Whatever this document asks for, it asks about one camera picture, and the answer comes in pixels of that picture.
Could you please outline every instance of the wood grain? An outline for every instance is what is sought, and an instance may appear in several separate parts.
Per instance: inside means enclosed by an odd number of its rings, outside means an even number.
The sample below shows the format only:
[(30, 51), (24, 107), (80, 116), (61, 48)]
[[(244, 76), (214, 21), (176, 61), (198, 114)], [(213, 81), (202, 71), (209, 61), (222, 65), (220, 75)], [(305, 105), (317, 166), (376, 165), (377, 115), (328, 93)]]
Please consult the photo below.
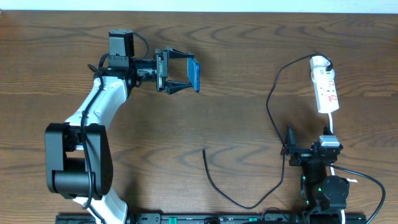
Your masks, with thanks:
[[(246, 213), (209, 185), (252, 205), (278, 183), (280, 143), (265, 111), (280, 67), (314, 52), (336, 70), (340, 110), (335, 133), (344, 145), (338, 165), (380, 180), (386, 202), (374, 223), (398, 215), (398, 17), (365, 14), (4, 11), (0, 17), (0, 223), (53, 223), (82, 212), (45, 183), (44, 130), (63, 122), (92, 87), (87, 63), (108, 51), (108, 31), (138, 31), (154, 49), (193, 52), (201, 92), (167, 96), (153, 83), (135, 89), (109, 128), (113, 186), (134, 210)], [(145, 47), (136, 40), (136, 54)], [(173, 63), (171, 78), (185, 80)], [(270, 102), (277, 126), (291, 124), (307, 146), (327, 124), (317, 113), (308, 62), (287, 69)], [(253, 212), (303, 208), (297, 167)], [(348, 211), (370, 216), (381, 191), (359, 179)]]

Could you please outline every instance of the white wall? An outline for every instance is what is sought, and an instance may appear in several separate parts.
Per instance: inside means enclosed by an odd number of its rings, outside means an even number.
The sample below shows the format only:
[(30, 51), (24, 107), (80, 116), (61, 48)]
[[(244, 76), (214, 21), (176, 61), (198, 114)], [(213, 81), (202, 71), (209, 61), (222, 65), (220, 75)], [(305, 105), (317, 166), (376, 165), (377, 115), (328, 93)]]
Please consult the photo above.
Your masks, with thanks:
[(0, 9), (398, 13), (398, 0), (0, 0)]

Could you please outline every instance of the wooden table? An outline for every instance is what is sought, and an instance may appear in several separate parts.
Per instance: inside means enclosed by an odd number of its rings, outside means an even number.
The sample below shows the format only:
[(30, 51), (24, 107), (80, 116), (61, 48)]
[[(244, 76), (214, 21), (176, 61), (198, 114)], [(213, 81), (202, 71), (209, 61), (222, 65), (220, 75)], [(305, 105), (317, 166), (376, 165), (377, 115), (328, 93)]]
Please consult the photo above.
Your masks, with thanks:
[[(77, 110), (93, 85), (86, 64), (108, 52), (108, 31), (138, 31), (154, 49), (193, 52), (201, 63), (201, 92), (134, 89), (108, 130), (113, 187), (134, 211), (247, 213), (216, 193), (213, 180), (244, 205), (280, 180), (280, 142), (266, 113), (266, 96), (280, 67), (321, 52), (336, 71), (340, 109), (335, 134), (344, 145), (339, 166), (380, 180), (387, 199), (375, 223), (398, 219), (398, 17), (364, 14), (5, 11), (0, 17), (0, 222), (54, 223), (80, 205), (51, 194), (45, 181), (44, 131)], [(137, 57), (145, 52), (136, 38)], [(270, 109), (309, 147), (328, 124), (317, 113), (308, 61), (284, 71)], [(172, 63), (170, 79), (186, 80)], [(350, 212), (370, 216), (380, 188), (359, 177)], [(299, 167), (252, 212), (297, 210)]]

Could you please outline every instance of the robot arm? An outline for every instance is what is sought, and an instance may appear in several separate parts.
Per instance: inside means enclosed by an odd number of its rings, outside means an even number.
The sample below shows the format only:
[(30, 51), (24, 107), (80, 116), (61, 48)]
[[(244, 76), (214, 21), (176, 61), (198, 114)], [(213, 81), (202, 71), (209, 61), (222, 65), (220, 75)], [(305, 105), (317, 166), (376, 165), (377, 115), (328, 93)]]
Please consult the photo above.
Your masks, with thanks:
[[(127, 220), (127, 203), (118, 197), (111, 186), (113, 165), (106, 130), (131, 90), (142, 82), (150, 81), (156, 82), (157, 91), (168, 94), (191, 86), (199, 91), (200, 71), (193, 54), (167, 47), (155, 50), (153, 59), (134, 59), (132, 36), (131, 30), (109, 32), (109, 54), (101, 58), (99, 68), (94, 70), (95, 79), (90, 94), (64, 123), (51, 123), (45, 131), (49, 190), (81, 205), (91, 201), (88, 211), (95, 217), (96, 223), (125, 224)], [(108, 67), (103, 67), (106, 58)], [(191, 83), (167, 81), (170, 58), (187, 58), (188, 71), (192, 71), (188, 73)], [(88, 165), (87, 158), (66, 155), (66, 152), (83, 150), (83, 141), (87, 145), (91, 165)], [(92, 199), (89, 199), (88, 166), (93, 176)]]

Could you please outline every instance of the power plug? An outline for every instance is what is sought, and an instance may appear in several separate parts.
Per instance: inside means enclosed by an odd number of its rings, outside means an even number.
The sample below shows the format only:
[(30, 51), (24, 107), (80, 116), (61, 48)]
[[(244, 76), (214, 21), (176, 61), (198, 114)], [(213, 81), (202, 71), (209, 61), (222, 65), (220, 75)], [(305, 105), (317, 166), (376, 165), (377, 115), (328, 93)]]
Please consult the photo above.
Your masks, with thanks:
[(315, 98), (319, 113), (331, 113), (338, 106), (337, 92), (335, 86), (335, 71), (327, 71), (330, 62), (323, 56), (314, 56), (310, 60), (311, 79), (315, 89)]

